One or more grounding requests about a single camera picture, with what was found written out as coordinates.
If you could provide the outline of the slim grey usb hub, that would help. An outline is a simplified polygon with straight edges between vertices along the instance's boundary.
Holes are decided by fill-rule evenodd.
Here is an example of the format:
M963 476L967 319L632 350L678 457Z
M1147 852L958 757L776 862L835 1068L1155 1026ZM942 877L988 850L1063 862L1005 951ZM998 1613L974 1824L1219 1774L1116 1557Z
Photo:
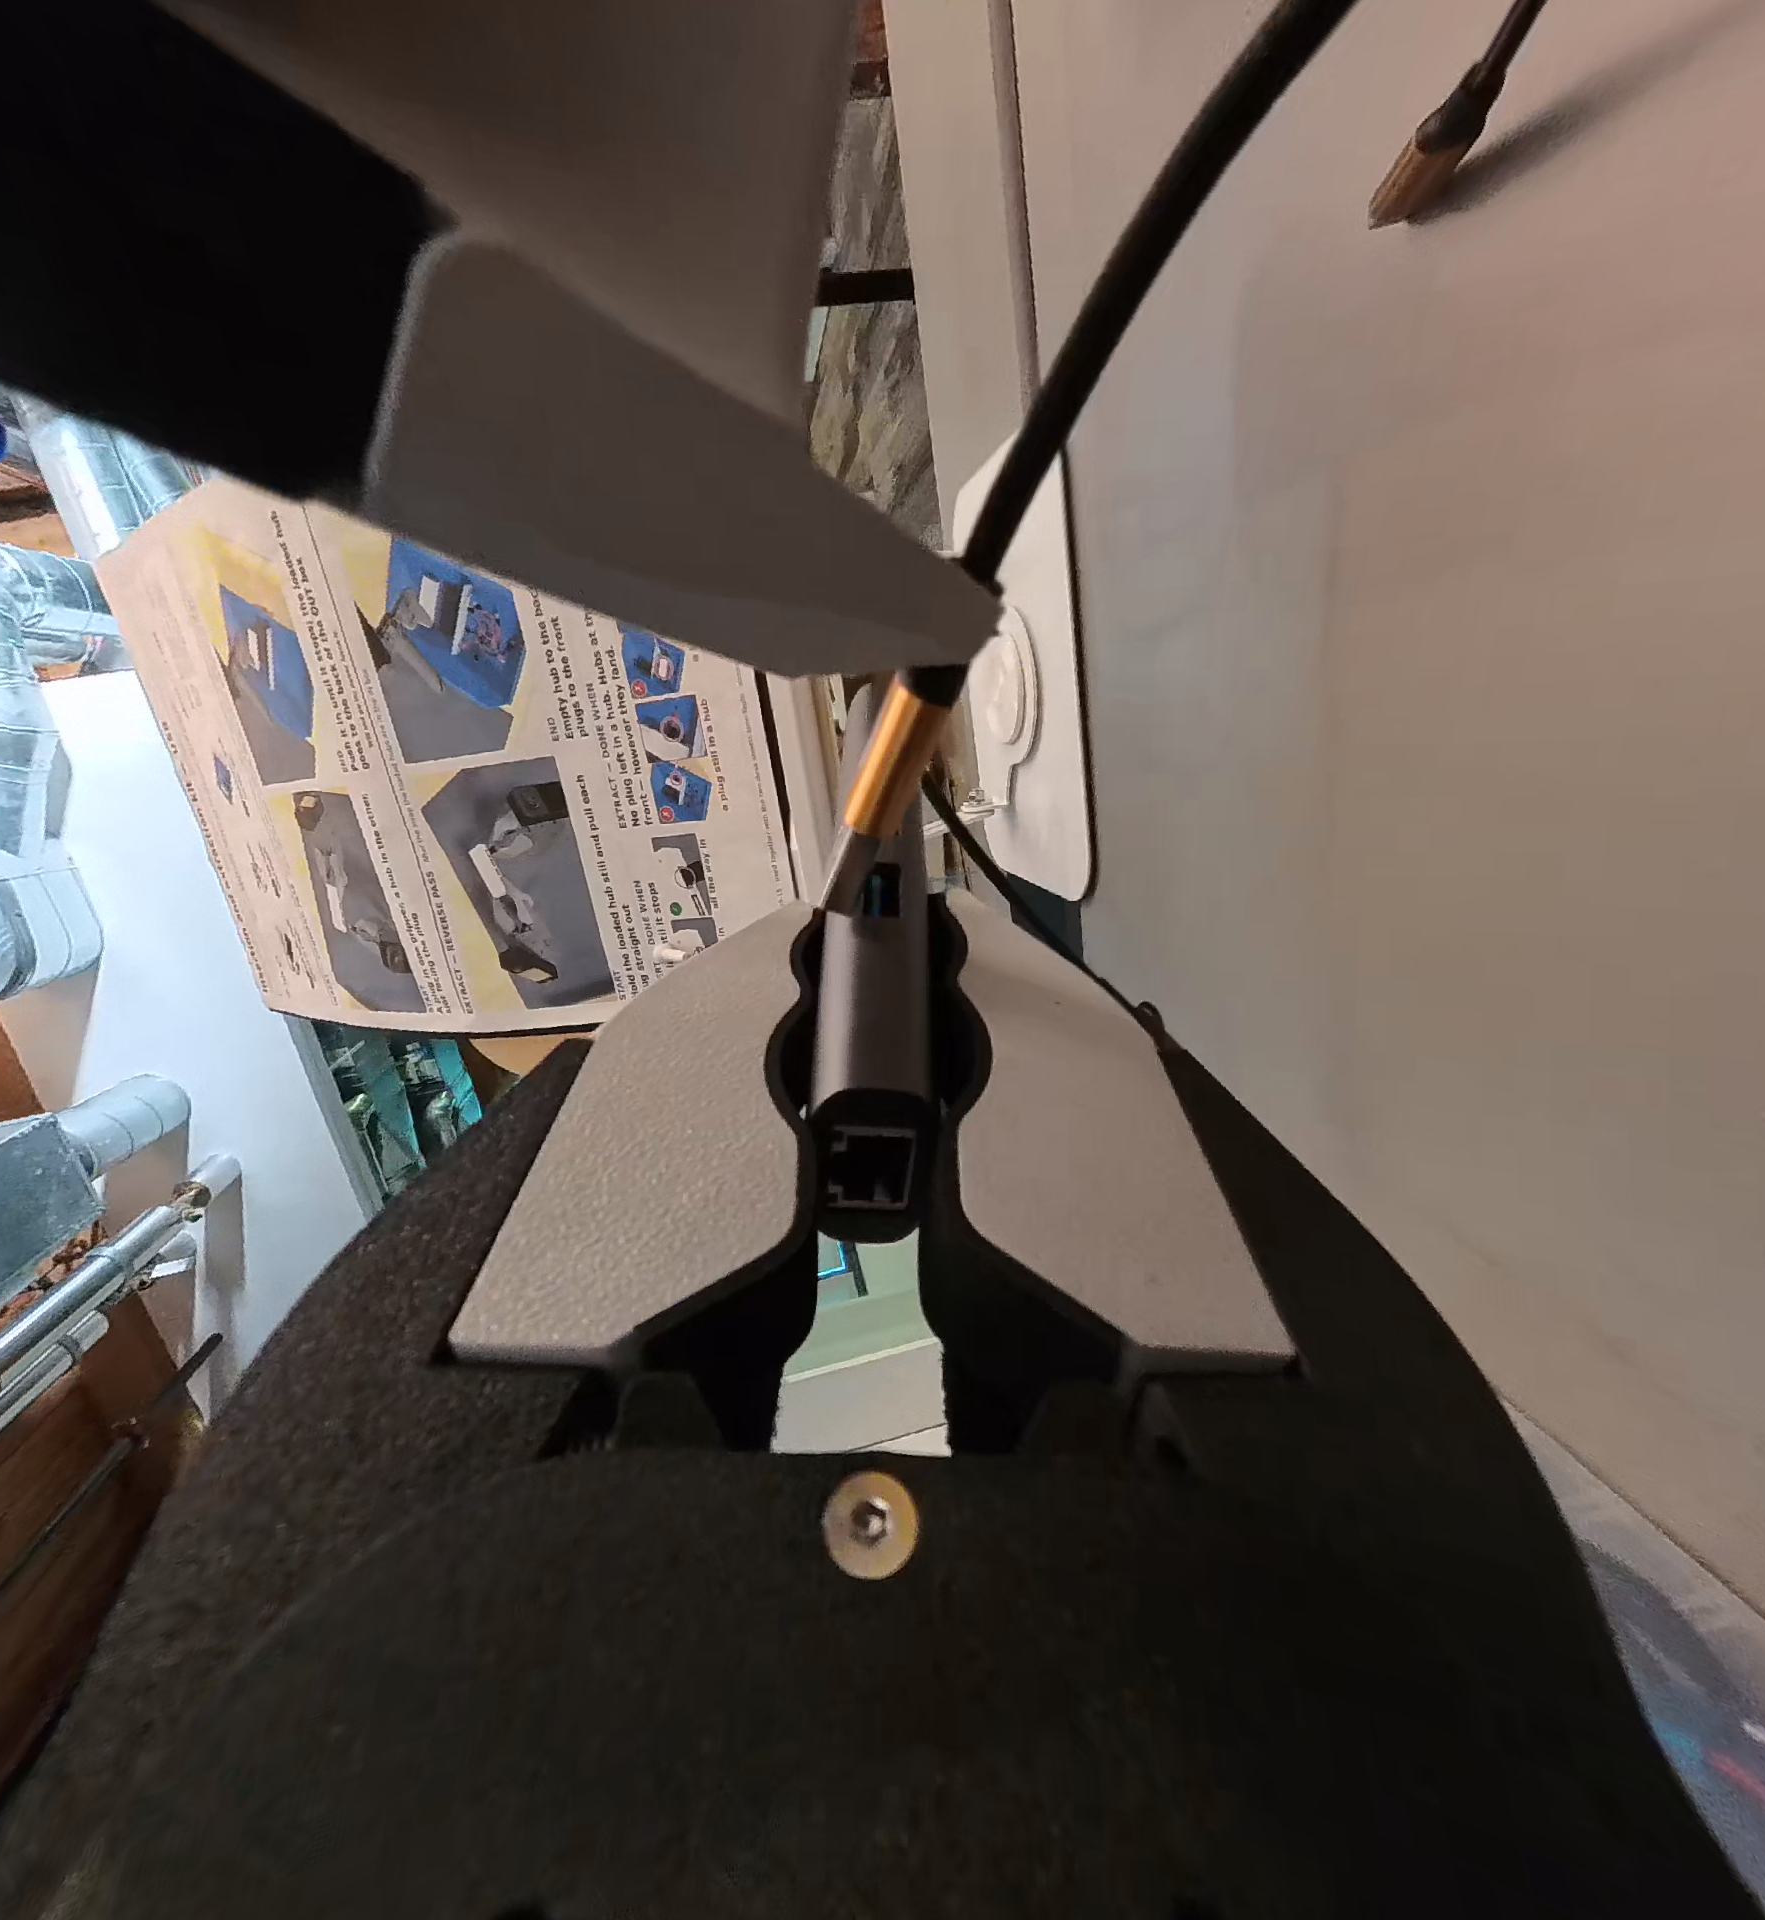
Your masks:
M834 1240L890 1246L920 1226L939 1131L930 968L924 838L905 826L854 909L822 916L807 1126Z

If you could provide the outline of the white stand base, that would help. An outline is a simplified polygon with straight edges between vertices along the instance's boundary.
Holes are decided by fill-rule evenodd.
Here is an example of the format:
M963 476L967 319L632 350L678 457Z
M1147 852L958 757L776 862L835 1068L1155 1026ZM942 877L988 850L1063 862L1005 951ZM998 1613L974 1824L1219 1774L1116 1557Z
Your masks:
M1084 663L1058 456L995 564L993 636L967 671L966 828L1011 877L1077 905L1096 881Z

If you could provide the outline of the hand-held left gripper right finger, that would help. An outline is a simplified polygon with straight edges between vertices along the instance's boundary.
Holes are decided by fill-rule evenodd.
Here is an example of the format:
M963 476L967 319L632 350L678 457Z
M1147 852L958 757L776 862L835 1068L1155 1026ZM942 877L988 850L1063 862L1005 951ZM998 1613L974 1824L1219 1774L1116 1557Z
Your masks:
M918 1237L957 1350L1011 1368L1053 1316L1114 1382L1273 1376L1297 1350L1138 1023L981 903L946 902L967 1044Z

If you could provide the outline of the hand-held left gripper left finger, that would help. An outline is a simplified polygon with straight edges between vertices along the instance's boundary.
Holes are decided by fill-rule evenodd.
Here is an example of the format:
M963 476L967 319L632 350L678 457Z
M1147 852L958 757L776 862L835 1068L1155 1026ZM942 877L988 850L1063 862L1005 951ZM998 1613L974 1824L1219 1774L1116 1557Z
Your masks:
M680 959L589 1045L448 1332L475 1365L635 1365L648 1338L812 1246L797 1103L804 1010L785 905Z

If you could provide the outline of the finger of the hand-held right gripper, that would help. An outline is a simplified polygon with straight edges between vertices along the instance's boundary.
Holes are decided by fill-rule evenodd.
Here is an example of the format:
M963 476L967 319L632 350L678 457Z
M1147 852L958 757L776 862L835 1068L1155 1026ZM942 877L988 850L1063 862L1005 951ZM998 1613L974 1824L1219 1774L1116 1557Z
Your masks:
M410 177L358 517L776 675L966 667L995 600L813 465L860 4L168 4Z

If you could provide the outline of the instruction poster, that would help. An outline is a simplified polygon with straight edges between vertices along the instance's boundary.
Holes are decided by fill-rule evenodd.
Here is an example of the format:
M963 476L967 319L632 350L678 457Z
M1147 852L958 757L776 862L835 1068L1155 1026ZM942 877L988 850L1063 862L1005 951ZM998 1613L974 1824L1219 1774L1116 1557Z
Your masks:
M279 1014L598 1026L797 899L750 669L227 478L94 575Z

